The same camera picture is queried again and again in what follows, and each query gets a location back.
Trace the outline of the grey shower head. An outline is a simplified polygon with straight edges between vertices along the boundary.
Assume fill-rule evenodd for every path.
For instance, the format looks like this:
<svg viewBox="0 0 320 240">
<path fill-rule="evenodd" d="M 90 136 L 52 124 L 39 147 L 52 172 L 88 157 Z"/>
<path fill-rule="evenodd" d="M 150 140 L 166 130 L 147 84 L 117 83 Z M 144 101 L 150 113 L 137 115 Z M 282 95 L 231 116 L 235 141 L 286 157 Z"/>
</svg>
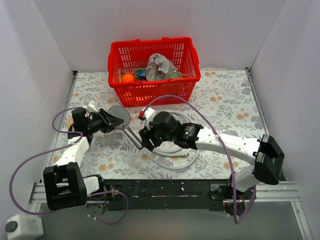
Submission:
<svg viewBox="0 0 320 240">
<path fill-rule="evenodd" d="M 142 142 L 138 139 L 136 134 L 130 129 L 131 115 L 129 111 L 120 105 L 115 105 L 107 110 L 107 113 L 123 120 L 122 123 L 117 124 L 114 129 L 123 131 L 132 143 L 141 150 L 143 148 Z"/>
</svg>

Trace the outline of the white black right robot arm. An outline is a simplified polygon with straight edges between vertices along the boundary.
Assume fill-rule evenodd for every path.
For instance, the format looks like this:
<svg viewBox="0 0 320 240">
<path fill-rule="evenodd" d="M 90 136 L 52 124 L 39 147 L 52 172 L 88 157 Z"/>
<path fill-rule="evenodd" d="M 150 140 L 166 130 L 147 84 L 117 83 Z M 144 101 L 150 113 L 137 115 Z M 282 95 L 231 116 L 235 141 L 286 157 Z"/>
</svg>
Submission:
<svg viewBox="0 0 320 240">
<path fill-rule="evenodd" d="M 162 143 L 172 142 L 182 149 L 217 152 L 247 162 L 246 168 L 231 172 L 226 192 L 232 199 L 259 183 L 274 186 L 280 182 L 285 154 L 270 135 L 258 139 L 218 134 L 213 127 L 181 123 L 169 111 L 145 107 L 140 117 L 145 124 L 136 136 L 129 127 L 131 116 L 125 108 L 112 106 L 107 113 L 116 118 L 113 127 L 123 130 L 141 150 L 153 152 Z"/>
</svg>

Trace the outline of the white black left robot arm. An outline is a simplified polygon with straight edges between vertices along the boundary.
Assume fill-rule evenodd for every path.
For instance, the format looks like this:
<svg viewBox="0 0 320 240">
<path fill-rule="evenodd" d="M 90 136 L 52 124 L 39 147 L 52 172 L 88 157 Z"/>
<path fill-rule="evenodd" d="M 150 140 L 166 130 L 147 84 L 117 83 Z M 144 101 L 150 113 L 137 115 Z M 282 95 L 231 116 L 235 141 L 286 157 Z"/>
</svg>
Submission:
<svg viewBox="0 0 320 240">
<path fill-rule="evenodd" d="M 99 174 L 83 177 L 80 164 L 91 146 L 94 133 L 110 133 L 125 121 L 102 108 L 88 112 L 83 107 L 71 111 L 73 124 L 68 129 L 68 145 L 60 159 L 43 171 L 45 195 L 51 211 L 82 206 L 92 196 L 101 200 L 106 187 Z"/>
</svg>

